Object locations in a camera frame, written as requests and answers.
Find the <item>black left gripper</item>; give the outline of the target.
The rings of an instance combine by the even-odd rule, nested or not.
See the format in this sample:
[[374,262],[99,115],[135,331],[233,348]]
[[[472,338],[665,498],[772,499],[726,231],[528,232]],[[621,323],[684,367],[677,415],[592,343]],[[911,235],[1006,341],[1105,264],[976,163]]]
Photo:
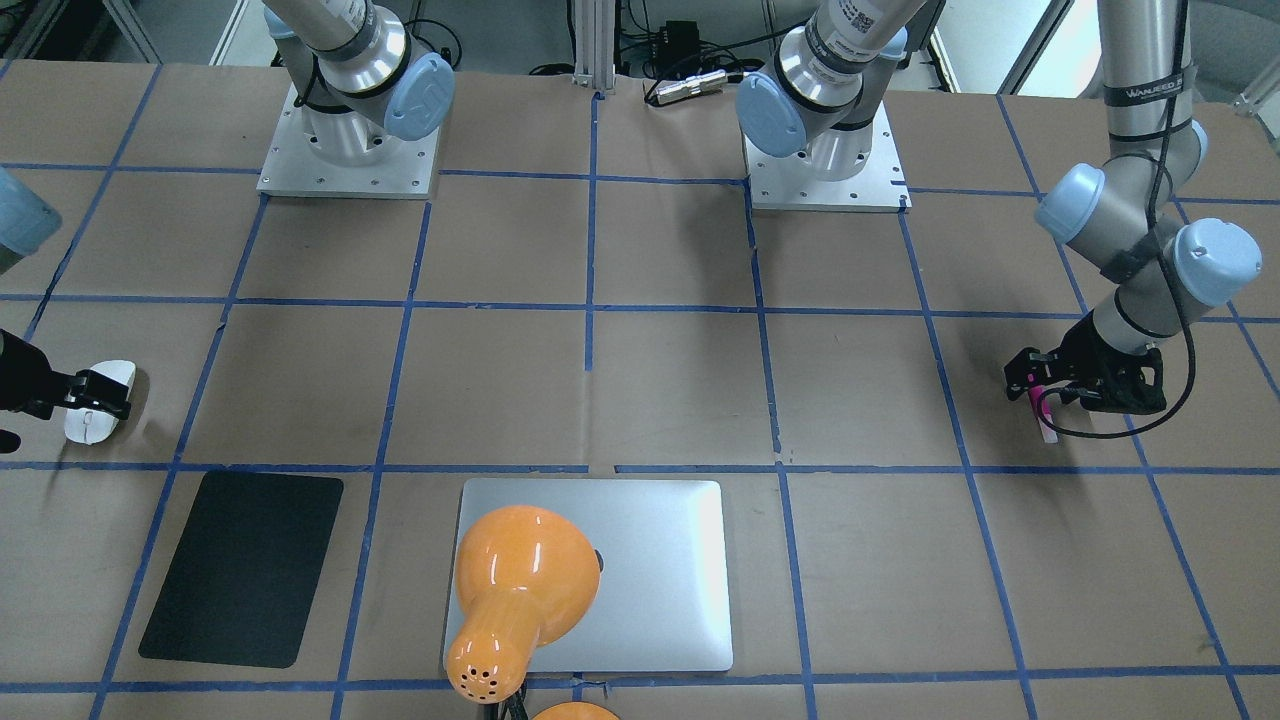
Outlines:
[[[1152,415],[1167,409],[1164,360],[1157,348],[1125,354],[1107,343],[1092,315],[1079,320],[1052,352],[1025,347],[1004,366],[1009,401],[1039,388],[1039,404],[1080,401],[1089,411]],[[1064,382],[1065,386],[1051,386]]]

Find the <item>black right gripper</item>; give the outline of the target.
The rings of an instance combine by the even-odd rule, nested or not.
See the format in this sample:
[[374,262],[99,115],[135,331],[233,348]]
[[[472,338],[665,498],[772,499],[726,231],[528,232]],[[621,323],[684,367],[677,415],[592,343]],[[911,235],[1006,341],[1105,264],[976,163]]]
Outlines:
[[[42,420],[52,416],[68,395],[128,395],[132,375],[124,379],[97,370],[74,375],[55,372],[42,351],[8,331],[1,331],[1,410],[23,413]],[[67,423],[91,423],[108,418],[125,421],[132,402],[77,398],[67,410]]]

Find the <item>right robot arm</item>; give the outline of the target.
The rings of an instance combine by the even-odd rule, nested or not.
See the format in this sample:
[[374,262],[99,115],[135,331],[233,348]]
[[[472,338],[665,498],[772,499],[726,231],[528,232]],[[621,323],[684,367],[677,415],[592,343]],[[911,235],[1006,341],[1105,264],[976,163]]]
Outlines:
[[[372,1],[262,1],[291,74],[256,190],[288,199],[428,199],[454,70],[407,23]],[[3,273],[61,227],[61,217],[3,168]],[[3,411],[47,420],[55,407],[116,420],[131,379],[55,372],[45,354],[3,331]]]

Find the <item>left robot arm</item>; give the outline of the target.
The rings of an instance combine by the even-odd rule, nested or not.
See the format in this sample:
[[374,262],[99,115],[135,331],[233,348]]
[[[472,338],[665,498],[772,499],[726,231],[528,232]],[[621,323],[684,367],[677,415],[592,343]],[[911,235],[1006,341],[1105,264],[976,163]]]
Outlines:
[[[823,1],[783,36],[739,86],[736,113],[749,142],[790,158],[823,135],[860,129],[884,95],[918,1]],[[1160,345],[1187,343],[1190,324],[1222,306],[1261,272],[1262,254],[1239,225],[1179,225],[1164,206],[1204,160],[1193,117],[1196,65],[1185,1],[1098,5],[1101,97],[1110,156],[1073,167],[1041,200],[1036,222],[1089,261],[1115,290],[1056,348],[1027,347],[1004,369],[1010,400],[1050,397],[1094,413],[1164,414]]]

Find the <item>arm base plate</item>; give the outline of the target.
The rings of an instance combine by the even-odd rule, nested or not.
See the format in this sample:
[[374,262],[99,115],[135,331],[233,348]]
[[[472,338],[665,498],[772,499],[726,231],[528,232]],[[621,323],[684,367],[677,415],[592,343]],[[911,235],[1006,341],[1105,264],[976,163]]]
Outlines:
[[913,205],[884,105],[869,126],[829,129],[787,158],[748,137],[742,146],[756,211],[900,213]]
[[442,128],[406,141],[357,113],[319,113],[296,99],[296,88],[288,88],[259,192],[294,199],[429,199]]

